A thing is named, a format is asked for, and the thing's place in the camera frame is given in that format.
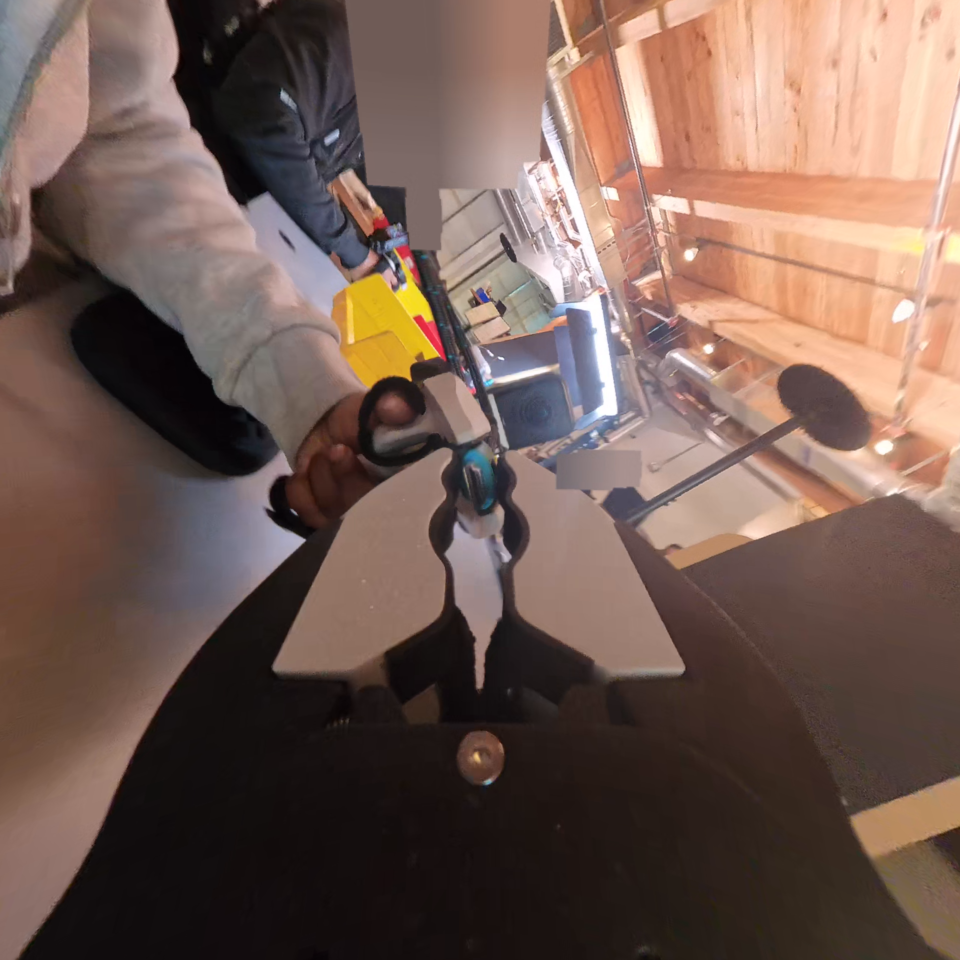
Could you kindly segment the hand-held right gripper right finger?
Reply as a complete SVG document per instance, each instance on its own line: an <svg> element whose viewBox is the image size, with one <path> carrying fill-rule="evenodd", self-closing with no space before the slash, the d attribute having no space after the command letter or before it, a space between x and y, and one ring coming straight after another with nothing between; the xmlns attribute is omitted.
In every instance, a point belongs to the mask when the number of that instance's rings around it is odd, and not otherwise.
<svg viewBox="0 0 960 960"><path fill-rule="evenodd" d="M571 690L687 671L617 523L582 491L510 451L498 464L507 561L485 655L485 706L525 721Z"/></svg>

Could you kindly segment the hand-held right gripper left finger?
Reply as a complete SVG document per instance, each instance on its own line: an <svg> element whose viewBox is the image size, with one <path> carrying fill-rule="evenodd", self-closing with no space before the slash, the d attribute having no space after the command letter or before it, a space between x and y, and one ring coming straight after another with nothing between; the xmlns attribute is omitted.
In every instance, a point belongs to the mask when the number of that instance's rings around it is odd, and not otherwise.
<svg viewBox="0 0 960 960"><path fill-rule="evenodd" d="M272 663L282 680L384 688L402 706L434 690L440 722L473 719L474 633L447 557L454 455L433 452L343 517Z"/></svg>

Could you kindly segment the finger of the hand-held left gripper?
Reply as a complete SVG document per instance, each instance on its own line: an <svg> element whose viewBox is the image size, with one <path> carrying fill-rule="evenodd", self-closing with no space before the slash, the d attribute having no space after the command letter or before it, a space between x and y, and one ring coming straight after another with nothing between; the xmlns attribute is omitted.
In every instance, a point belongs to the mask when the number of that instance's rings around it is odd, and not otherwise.
<svg viewBox="0 0 960 960"><path fill-rule="evenodd" d="M428 432L455 448L485 442L491 423L468 385L456 374L438 373L422 383Z"/></svg>

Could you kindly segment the yellow plastic bin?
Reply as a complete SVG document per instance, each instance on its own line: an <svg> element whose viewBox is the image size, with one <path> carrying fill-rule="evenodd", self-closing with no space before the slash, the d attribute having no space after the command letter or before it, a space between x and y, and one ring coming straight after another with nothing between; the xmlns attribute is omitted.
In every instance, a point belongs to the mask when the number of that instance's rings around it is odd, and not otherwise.
<svg viewBox="0 0 960 960"><path fill-rule="evenodd" d="M397 290L380 274L348 285L334 296L332 319L341 354L365 388L384 378L410 378L416 363L446 359L431 307L406 263Z"/></svg>

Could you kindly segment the person's left forearm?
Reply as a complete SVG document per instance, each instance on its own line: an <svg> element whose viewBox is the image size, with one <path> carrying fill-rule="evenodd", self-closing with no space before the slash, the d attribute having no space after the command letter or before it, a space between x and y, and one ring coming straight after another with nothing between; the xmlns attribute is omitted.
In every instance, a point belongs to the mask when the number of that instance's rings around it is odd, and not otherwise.
<svg viewBox="0 0 960 960"><path fill-rule="evenodd" d="M87 100L57 72L30 114L32 181L54 239L184 335L219 398L270 429L292 467L362 383L330 315L257 244L176 90L164 2L89 2Z"/></svg>

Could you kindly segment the person's left hand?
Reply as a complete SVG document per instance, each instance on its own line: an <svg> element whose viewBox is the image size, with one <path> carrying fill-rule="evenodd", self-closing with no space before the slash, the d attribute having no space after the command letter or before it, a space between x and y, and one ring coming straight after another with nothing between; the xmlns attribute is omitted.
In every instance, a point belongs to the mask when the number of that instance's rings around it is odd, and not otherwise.
<svg viewBox="0 0 960 960"><path fill-rule="evenodd" d="M359 427L365 392L337 403L302 442L285 480L291 511L311 530L342 518L381 483L361 460Z"/></svg>

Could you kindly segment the studio light on stand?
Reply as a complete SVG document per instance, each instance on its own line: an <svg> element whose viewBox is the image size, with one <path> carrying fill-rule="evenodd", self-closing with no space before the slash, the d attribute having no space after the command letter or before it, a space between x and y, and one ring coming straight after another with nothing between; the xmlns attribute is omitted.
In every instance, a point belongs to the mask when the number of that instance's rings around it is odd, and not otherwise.
<svg viewBox="0 0 960 960"><path fill-rule="evenodd" d="M618 416L618 365L607 295L596 292L568 306L565 318L579 397L574 406L581 410L580 421Z"/></svg>

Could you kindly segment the black board on white stand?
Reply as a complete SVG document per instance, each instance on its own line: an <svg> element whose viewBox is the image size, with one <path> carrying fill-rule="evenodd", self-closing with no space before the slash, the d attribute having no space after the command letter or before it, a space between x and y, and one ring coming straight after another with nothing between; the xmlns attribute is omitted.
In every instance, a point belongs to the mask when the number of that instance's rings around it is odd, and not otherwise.
<svg viewBox="0 0 960 960"><path fill-rule="evenodd" d="M958 868L958 533L904 496L665 556L790 690L868 851Z"/></svg>

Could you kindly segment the black wrist rest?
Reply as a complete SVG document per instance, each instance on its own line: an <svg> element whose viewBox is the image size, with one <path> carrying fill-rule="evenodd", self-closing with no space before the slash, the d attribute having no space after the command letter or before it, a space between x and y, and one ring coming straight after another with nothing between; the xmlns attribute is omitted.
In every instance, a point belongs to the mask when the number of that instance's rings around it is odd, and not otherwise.
<svg viewBox="0 0 960 960"><path fill-rule="evenodd" d="M201 468L250 476L278 455L269 430L222 401L184 336L133 294L115 291L85 307L70 341L103 390Z"/></svg>

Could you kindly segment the black floor lamp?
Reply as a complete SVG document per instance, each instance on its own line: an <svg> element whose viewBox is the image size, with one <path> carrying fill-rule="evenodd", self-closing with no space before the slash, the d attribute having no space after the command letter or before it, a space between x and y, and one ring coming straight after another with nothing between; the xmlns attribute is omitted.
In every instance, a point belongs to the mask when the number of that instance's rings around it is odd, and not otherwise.
<svg viewBox="0 0 960 960"><path fill-rule="evenodd" d="M778 376L776 393L788 418L727 453L719 460L645 500L623 519L638 527L654 512L713 480L786 437L800 432L831 450L854 452L864 448L872 435L871 416L855 393L819 366L794 364Z"/></svg>

